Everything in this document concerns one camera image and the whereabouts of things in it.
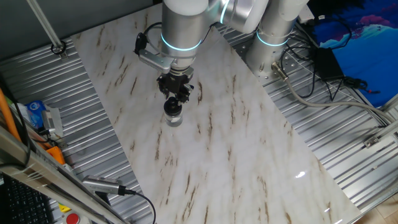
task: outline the metal grating floor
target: metal grating floor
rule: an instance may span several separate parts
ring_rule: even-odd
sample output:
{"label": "metal grating floor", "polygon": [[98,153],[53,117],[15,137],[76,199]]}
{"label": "metal grating floor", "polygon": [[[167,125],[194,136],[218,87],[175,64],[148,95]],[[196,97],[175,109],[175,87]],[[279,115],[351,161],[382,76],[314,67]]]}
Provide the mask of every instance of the metal grating floor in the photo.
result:
{"label": "metal grating floor", "polygon": [[[251,36],[231,29],[225,32],[228,42],[241,54],[248,49]],[[66,61],[52,54],[47,46],[0,62],[0,72],[20,102],[42,100],[60,108],[63,139],[67,143],[63,154],[79,178],[86,175],[118,178],[129,188],[140,191],[73,42],[64,41],[69,55]],[[294,88],[306,94],[312,75],[289,55],[286,62]],[[363,141],[381,130],[376,119],[366,110],[350,106],[309,108],[301,105],[277,77],[263,78],[260,82],[351,201],[363,212],[370,205],[380,203],[382,189],[398,176],[398,147],[389,136],[381,138],[380,143],[370,149],[364,146]],[[326,102],[326,91],[325,85],[317,81],[309,100]],[[357,99],[344,89],[336,96],[336,101],[340,100]],[[115,196],[110,202],[128,220],[152,221],[148,204],[139,197]],[[51,203],[54,217],[61,223],[57,203],[53,200]]]}
{"label": "metal grating floor", "polygon": [[[0,72],[21,103],[42,100],[60,109],[67,143],[63,155],[80,179],[86,175],[121,179],[128,188],[141,191],[72,40],[64,41],[66,61],[47,46],[1,62]],[[150,223],[153,219],[149,204],[138,196],[113,196],[109,201],[127,220]],[[51,200],[50,204],[56,223],[61,223],[58,203]]]}

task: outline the red button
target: red button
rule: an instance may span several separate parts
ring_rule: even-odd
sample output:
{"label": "red button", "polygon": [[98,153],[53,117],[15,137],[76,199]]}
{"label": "red button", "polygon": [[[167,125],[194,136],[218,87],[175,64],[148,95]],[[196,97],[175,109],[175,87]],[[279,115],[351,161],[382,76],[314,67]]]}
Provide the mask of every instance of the red button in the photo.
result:
{"label": "red button", "polygon": [[80,218],[77,214],[72,213],[67,216],[67,224],[78,224]]}

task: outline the metal bar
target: metal bar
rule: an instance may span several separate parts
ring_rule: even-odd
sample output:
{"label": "metal bar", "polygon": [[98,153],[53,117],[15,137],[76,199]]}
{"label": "metal bar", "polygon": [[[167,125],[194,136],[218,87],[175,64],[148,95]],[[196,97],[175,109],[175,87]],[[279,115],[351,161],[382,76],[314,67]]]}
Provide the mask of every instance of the metal bar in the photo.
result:
{"label": "metal bar", "polygon": [[[2,161],[23,163],[26,146],[1,127],[0,142]],[[31,152],[27,167],[25,170],[5,167],[2,171],[54,200],[80,211],[96,223],[107,224],[108,219],[113,223],[127,224],[108,204],[92,194],[76,177],[69,175],[68,171],[43,149],[37,147],[36,152]]]}
{"label": "metal bar", "polygon": [[52,29],[49,21],[45,17],[45,15],[44,15],[42,9],[40,8],[39,4],[37,3],[37,1],[36,0],[26,0],[26,1],[29,4],[30,8],[32,8],[32,11],[35,13],[37,19],[41,23],[44,31],[49,36],[54,47],[56,47],[58,49],[62,49],[63,44],[61,43],[61,40],[57,37],[55,31]]}

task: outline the black power adapter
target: black power adapter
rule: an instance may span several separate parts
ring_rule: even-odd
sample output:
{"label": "black power adapter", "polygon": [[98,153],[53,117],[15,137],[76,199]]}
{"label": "black power adapter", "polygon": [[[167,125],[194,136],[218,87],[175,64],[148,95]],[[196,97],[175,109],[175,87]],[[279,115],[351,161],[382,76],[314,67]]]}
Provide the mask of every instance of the black power adapter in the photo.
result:
{"label": "black power adapter", "polygon": [[331,48],[318,48],[314,61],[315,69],[322,81],[330,82],[345,77]]}

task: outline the orange handle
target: orange handle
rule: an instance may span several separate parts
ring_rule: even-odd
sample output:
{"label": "orange handle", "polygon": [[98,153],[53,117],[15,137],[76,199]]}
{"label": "orange handle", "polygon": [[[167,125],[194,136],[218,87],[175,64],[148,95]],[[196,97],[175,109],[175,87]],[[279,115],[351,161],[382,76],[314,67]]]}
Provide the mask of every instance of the orange handle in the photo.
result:
{"label": "orange handle", "polygon": [[0,108],[2,111],[2,114],[4,118],[6,119],[8,131],[20,142],[21,138],[19,137],[17,127],[15,126],[14,118],[12,118],[11,110],[8,107],[6,97],[4,96],[4,93],[0,89]]}

